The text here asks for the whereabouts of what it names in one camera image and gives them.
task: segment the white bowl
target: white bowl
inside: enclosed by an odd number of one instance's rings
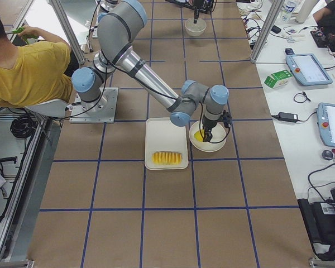
[[[210,142],[202,142],[202,141],[196,140],[194,135],[197,131],[199,131],[199,129],[200,129],[200,122],[197,121],[190,128],[189,138],[190,138],[190,141],[193,144],[193,146],[195,146],[200,151],[216,152],[219,149],[221,149],[224,146],[224,144],[226,143],[226,139],[224,139],[220,143],[210,143]],[[224,130],[224,128],[220,124],[217,124],[212,129],[212,139],[211,139],[211,141],[212,142],[218,142],[218,141],[222,140],[225,136],[226,136],[226,131]]]
[[[185,30],[189,36],[199,36],[206,30],[206,22],[198,18],[197,22],[194,24],[194,18],[189,18],[185,21]]]

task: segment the water bottle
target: water bottle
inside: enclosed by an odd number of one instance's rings
[[[281,10],[281,20],[288,21],[291,18],[292,12],[295,10],[296,3],[293,0],[288,0]]]

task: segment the white table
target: white table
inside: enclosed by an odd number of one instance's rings
[[[265,20],[271,8],[271,5],[272,5],[271,0],[263,1],[263,5],[259,9],[260,12],[257,12],[257,14],[262,18],[262,20]],[[315,6],[311,14],[313,14],[316,10],[322,8],[324,5],[325,5],[325,1],[320,1]],[[238,3],[238,7],[241,9],[244,9],[247,6],[248,5],[245,3]],[[263,26],[263,21],[256,20],[256,22],[258,23],[260,27]],[[247,27],[256,26],[256,22],[250,21],[247,24]],[[317,57],[317,59],[320,61],[320,63],[325,67],[333,66],[335,64],[335,59],[332,55],[329,54],[327,48],[317,47],[316,43],[313,40],[312,35],[310,34],[310,31],[313,30],[313,28],[307,28],[305,30],[302,30],[305,27],[317,25],[312,15],[310,15],[303,24],[297,23],[295,21],[294,15],[288,22],[284,22],[280,18],[277,18],[274,24],[277,27],[281,28],[281,32],[279,34],[275,34],[273,32],[269,34],[267,42],[264,45],[264,48],[262,49],[260,55],[258,56],[256,63],[284,64],[285,63],[285,48],[290,47],[293,49],[293,51],[296,54],[313,53]],[[304,35],[304,37],[297,37],[296,40],[301,39],[301,41],[289,43],[287,39],[284,39],[289,36],[284,30],[284,28],[286,27],[291,27],[295,29],[297,32],[300,31],[300,34]]]
[[[335,104],[335,68],[328,71],[333,79],[333,83],[330,85],[303,87],[294,78],[291,78],[287,85],[271,89],[264,84],[265,78],[275,71],[288,69],[288,66],[285,64],[257,64],[256,66],[271,114],[278,114],[279,112],[295,113],[300,120],[306,120],[316,111],[320,102]],[[306,92],[311,102],[297,103],[293,101],[293,97],[302,91]],[[308,174],[332,164],[331,161],[324,160],[321,157],[323,150],[330,150],[331,148],[323,145],[320,139],[317,116],[312,115],[308,121],[303,123],[274,120],[274,126],[296,197],[306,198],[310,187]],[[312,175],[312,182],[315,185],[322,185],[330,181],[335,181],[335,166]],[[320,192],[325,197],[329,197],[332,187],[335,187],[335,184],[320,188]],[[318,197],[315,195],[315,191],[311,190],[310,193],[312,197]]]

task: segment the metal mounting plate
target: metal mounting plate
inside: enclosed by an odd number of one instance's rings
[[[84,109],[81,105],[74,106],[71,112],[71,117],[69,121],[71,123],[114,123],[114,118],[116,115],[116,107],[118,100],[118,88],[105,88],[103,96],[108,100],[107,105],[105,105],[99,112],[93,114],[83,113]],[[76,96],[75,102],[80,102],[80,97]]]

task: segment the computer mouse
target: computer mouse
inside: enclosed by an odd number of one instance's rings
[[[334,154],[332,151],[324,150],[322,153],[322,158],[325,160],[332,160],[334,158]]]

